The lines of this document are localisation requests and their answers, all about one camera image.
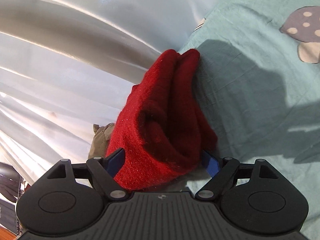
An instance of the metal screw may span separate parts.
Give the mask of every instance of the metal screw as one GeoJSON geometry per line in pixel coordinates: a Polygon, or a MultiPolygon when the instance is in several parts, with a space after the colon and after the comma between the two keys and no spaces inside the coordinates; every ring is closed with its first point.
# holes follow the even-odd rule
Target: metal screw
{"type": "Polygon", "coordinates": [[[125,197],[126,193],[122,190],[114,190],[110,193],[112,198],[123,198],[125,197]]]}
{"type": "Polygon", "coordinates": [[[201,190],[199,193],[198,193],[198,196],[200,198],[211,198],[213,197],[214,193],[211,191],[211,190],[201,190]]]}
{"type": "Polygon", "coordinates": [[[165,199],[167,196],[166,195],[159,195],[158,198],[160,199],[165,199]]]}

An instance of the red sock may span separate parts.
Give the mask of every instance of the red sock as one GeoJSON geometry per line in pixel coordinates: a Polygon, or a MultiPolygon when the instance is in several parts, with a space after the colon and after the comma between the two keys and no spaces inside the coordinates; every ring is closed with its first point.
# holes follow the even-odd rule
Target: red sock
{"type": "Polygon", "coordinates": [[[113,130],[107,155],[122,147],[125,164],[115,180],[138,190],[193,170],[200,152],[217,142],[191,92],[200,54],[165,51],[132,87],[113,130]]]}

